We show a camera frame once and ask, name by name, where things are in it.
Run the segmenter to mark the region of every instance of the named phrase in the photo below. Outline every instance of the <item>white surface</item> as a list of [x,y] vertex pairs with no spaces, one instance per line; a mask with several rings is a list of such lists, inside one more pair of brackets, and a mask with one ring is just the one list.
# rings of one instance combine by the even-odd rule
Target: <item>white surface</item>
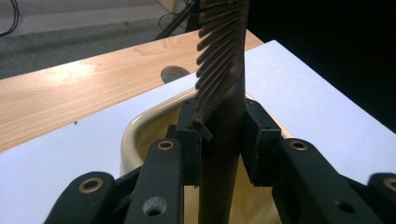
[[[272,41],[246,54],[247,92],[338,172],[396,173],[396,135]],[[120,140],[138,114],[192,87],[184,77],[0,154],[0,223],[42,223],[79,175],[119,177]]]

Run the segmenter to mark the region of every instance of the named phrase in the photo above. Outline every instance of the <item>comb teeth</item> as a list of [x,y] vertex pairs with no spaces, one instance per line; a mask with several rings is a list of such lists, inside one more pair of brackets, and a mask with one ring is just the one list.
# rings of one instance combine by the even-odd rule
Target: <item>comb teeth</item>
[[235,84],[240,75],[233,70],[236,45],[243,37],[241,28],[244,23],[246,1],[201,0],[200,14],[203,28],[199,36],[204,39],[198,50],[205,50],[197,59],[201,67],[197,71],[195,88],[196,106],[192,125],[200,129],[217,108],[228,89]]

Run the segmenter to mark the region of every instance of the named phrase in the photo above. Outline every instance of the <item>black plastic part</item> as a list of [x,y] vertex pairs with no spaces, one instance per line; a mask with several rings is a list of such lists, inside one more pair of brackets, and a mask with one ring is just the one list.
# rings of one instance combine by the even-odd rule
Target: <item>black plastic part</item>
[[183,153],[176,139],[153,142],[124,223],[183,223]]
[[396,222],[396,174],[375,174],[367,186],[367,199],[385,223]]
[[114,204],[109,203],[115,183],[112,175],[91,172],[70,183],[53,206],[46,224],[107,223]]
[[382,223],[310,143],[286,139],[277,155],[273,197],[282,223]]
[[201,176],[201,136],[191,126],[195,99],[183,102],[177,122],[177,140],[184,151],[184,185],[199,186]]
[[115,206],[108,219],[110,220],[109,223],[123,223],[131,201],[131,194],[134,192],[134,187],[136,186],[141,168],[142,167],[139,166],[128,174],[116,179],[116,187],[110,196],[110,200]]
[[272,186],[276,170],[275,150],[281,130],[271,116],[256,101],[247,99],[244,146],[241,151],[247,175],[256,187]]
[[363,185],[363,184],[361,184],[361,183],[359,183],[359,182],[357,182],[357,181],[355,181],[355,180],[353,180],[351,178],[348,178],[348,177],[346,177],[344,175],[341,175],[341,177],[343,177],[345,179],[345,181],[348,183],[348,185],[350,187],[352,187],[355,190],[355,192],[358,193],[359,196],[361,196],[361,198],[363,198],[364,201],[367,202],[367,200],[366,200],[366,198],[367,198],[367,186],[365,186],[365,185]]
[[166,131],[166,138],[176,138],[176,125],[169,125]]

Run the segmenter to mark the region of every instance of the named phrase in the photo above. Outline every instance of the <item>gray floor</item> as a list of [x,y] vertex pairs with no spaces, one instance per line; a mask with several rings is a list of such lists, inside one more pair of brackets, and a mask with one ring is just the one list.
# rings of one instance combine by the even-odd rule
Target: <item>gray floor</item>
[[[23,21],[0,37],[0,79],[149,42],[173,19],[156,0],[17,2]],[[12,5],[1,1],[0,32],[12,16]]]

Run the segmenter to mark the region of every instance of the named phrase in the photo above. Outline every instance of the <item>wooden table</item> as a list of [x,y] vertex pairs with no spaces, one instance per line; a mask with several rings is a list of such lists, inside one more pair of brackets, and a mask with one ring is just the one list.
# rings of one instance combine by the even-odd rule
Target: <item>wooden table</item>
[[[163,84],[169,65],[198,68],[197,32],[0,80],[0,152]],[[246,49],[262,42],[247,32]]]

